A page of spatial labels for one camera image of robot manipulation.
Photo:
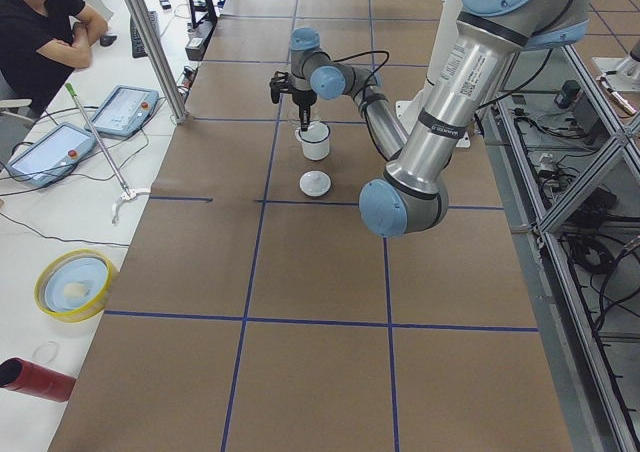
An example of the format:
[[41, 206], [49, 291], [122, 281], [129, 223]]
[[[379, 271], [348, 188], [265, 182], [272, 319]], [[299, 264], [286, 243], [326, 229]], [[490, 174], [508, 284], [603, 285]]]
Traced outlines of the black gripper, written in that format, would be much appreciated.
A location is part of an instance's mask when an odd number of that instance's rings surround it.
[[307, 131], [311, 123], [311, 106], [317, 101], [317, 94], [312, 89], [293, 89], [292, 100], [298, 106], [300, 130]]

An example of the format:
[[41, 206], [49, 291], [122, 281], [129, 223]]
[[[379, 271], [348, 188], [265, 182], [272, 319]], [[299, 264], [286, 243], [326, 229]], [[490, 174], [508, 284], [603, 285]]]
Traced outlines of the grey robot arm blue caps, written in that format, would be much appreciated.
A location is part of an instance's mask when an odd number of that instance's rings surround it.
[[382, 237], [423, 231], [446, 215], [441, 173], [505, 60], [579, 41], [588, 28], [588, 6], [589, 0], [461, 0], [458, 37], [410, 129], [391, 110], [375, 74], [331, 59], [311, 28], [292, 33], [285, 90], [303, 128], [317, 98], [353, 99], [387, 161], [382, 178], [360, 192], [363, 222]]

